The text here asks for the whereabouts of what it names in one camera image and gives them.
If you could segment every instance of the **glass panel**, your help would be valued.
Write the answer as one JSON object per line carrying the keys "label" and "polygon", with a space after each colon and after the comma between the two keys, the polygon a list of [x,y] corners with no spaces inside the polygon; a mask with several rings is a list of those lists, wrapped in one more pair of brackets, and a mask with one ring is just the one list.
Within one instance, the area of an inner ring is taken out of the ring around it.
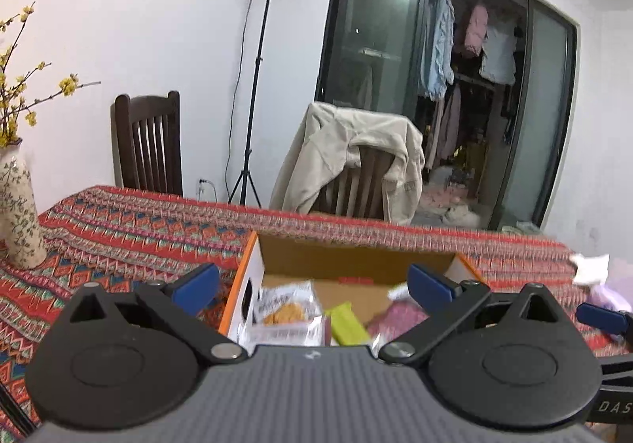
{"label": "glass panel", "polygon": [[340,0],[324,99],[403,113],[419,0]]}
{"label": "glass panel", "polygon": [[501,225],[533,221],[565,112],[568,27],[534,9],[527,96],[517,152],[502,202]]}

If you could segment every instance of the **beige jacket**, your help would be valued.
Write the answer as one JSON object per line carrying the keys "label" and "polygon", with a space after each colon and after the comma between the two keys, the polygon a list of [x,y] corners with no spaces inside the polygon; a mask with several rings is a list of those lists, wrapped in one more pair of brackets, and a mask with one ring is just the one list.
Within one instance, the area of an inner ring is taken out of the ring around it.
{"label": "beige jacket", "polygon": [[382,179],[390,223],[408,225],[422,194],[422,134],[404,116],[314,102],[294,136],[279,171],[271,209],[308,213],[323,186],[344,167],[361,167],[360,146],[394,155]]}

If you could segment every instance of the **chair backrest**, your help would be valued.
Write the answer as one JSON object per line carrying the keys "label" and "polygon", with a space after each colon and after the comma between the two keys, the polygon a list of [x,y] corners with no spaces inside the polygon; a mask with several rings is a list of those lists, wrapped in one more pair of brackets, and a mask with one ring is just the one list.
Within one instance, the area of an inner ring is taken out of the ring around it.
{"label": "chair backrest", "polygon": [[180,94],[121,94],[115,100],[116,139],[126,188],[182,196]]}
{"label": "chair backrest", "polygon": [[393,160],[390,153],[361,146],[361,167],[345,167],[338,177],[321,188],[312,211],[347,218],[385,219],[382,177]]}

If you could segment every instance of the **ribbed gray surface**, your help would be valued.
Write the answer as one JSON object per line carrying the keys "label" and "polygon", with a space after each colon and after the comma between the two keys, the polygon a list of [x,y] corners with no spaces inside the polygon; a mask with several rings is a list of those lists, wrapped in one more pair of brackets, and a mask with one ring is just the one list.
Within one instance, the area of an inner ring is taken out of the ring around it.
{"label": "ribbed gray surface", "polygon": [[245,363],[214,367],[195,394],[160,420],[108,433],[75,432],[47,423],[28,441],[594,443],[599,440],[583,426],[548,435],[529,435],[495,432],[466,422],[444,409],[412,369],[379,363],[363,347],[260,347]]}

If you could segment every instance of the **silver screw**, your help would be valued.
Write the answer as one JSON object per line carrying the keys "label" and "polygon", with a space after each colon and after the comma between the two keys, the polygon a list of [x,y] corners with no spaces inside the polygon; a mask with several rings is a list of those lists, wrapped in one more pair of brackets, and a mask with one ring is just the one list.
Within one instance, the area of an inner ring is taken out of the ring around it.
{"label": "silver screw", "polygon": [[415,353],[415,348],[409,343],[392,342],[385,345],[385,352],[394,359],[406,359]]}
{"label": "silver screw", "polygon": [[242,355],[242,347],[235,343],[218,343],[211,348],[211,355],[216,359],[231,361]]}

